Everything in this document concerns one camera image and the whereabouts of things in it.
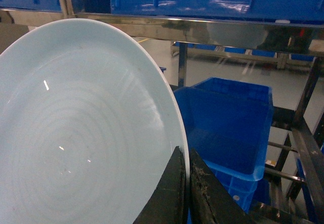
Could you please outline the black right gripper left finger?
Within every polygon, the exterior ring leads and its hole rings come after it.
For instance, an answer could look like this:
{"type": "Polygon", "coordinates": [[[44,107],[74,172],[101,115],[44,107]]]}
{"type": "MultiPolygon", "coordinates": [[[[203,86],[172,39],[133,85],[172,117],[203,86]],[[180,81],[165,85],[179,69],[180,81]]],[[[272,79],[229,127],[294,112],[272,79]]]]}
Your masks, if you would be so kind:
{"type": "Polygon", "coordinates": [[[175,147],[152,196],[134,223],[186,223],[186,171],[180,148],[175,147]]]}

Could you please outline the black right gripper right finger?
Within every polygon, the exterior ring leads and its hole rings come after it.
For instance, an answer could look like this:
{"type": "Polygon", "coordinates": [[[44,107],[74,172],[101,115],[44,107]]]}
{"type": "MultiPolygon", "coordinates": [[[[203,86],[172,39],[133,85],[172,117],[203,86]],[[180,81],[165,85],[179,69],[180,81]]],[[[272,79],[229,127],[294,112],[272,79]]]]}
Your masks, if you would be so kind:
{"type": "Polygon", "coordinates": [[[192,223],[254,223],[195,149],[190,157],[190,218],[192,223]]]}

